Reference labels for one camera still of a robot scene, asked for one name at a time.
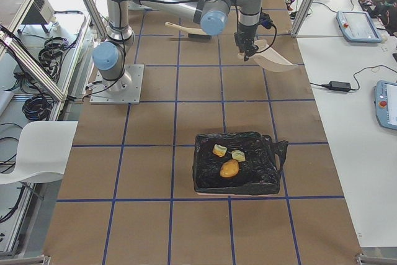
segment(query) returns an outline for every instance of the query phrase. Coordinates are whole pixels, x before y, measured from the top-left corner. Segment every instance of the crumpled black plastic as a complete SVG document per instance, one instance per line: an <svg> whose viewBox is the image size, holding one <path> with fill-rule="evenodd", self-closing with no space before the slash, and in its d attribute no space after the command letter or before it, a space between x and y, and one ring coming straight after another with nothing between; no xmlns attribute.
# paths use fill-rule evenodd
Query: crumpled black plastic
<svg viewBox="0 0 397 265"><path fill-rule="evenodd" d="M212 153L215 144L227 147L222 158ZM197 135L194 151L193 181L196 192L207 194L267 195L278 194L287 141L273 143L257 132ZM246 161L239 162L239 173L232 178L220 176L222 164L232 159L231 152L241 150ZM275 155L279 156L277 169Z"/></svg>

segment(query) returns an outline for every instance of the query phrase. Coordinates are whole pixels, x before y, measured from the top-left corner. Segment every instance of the white chair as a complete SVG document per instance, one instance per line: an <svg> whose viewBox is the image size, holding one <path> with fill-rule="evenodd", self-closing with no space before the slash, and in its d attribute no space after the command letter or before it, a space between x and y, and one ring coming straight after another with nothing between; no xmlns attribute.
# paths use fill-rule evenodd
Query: white chair
<svg viewBox="0 0 397 265"><path fill-rule="evenodd" d="M62 179L77 124L77 121L36 121L27 124L20 133L14 170L0 174L0 185L21 182L33 191L27 183Z"/></svg>

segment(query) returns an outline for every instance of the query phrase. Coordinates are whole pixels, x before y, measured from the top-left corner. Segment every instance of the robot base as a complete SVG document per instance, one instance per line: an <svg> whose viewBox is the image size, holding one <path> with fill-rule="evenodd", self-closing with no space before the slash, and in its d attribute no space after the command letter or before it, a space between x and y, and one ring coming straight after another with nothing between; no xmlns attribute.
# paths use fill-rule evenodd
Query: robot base
<svg viewBox="0 0 397 265"><path fill-rule="evenodd" d="M132 85L120 92L105 90L91 96L92 104L139 104L143 79L144 65L125 65L125 71L131 75ZM98 72L96 81L101 81L102 76ZM102 84L95 85L92 93L104 89Z"/></svg>

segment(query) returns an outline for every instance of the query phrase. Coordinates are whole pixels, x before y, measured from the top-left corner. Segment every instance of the yellow object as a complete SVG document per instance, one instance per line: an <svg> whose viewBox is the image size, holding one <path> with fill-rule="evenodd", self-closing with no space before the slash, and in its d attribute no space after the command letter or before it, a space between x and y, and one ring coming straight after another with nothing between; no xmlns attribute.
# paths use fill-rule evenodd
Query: yellow object
<svg viewBox="0 0 397 265"><path fill-rule="evenodd" d="M215 144L215 146L212 149L212 153L221 158L221 157L225 156L227 150L228 149L226 147Z"/></svg>
<svg viewBox="0 0 397 265"><path fill-rule="evenodd" d="M231 178L237 175L239 170L238 161L231 159L222 165L220 175L224 178Z"/></svg>
<svg viewBox="0 0 397 265"><path fill-rule="evenodd" d="M231 152L231 157L236 161L246 161L246 155L241 150L233 150Z"/></svg>

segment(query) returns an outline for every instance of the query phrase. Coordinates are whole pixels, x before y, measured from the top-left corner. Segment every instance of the red button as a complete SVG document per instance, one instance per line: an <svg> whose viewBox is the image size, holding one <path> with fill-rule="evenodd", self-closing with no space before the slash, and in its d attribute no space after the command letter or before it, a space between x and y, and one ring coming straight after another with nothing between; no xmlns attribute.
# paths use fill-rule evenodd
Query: red button
<svg viewBox="0 0 397 265"><path fill-rule="evenodd" d="M379 102L379 106L380 106L381 108L386 107L386 106L387 106L387 101L381 101L381 102Z"/></svg>

